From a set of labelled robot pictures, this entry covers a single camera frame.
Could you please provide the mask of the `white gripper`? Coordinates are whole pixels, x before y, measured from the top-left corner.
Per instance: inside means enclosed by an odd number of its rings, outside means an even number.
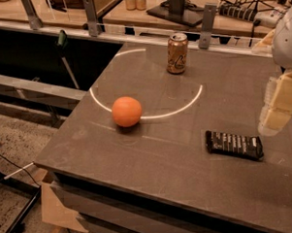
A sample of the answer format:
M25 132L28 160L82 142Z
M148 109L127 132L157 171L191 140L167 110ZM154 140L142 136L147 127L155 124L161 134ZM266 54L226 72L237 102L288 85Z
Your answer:
M271 30L251 51L260 55L273 52L275 64L289 69L279 78L270 77L265 89L258 132L263 136L274 136L292 117L292 6L277 23L276 30Z

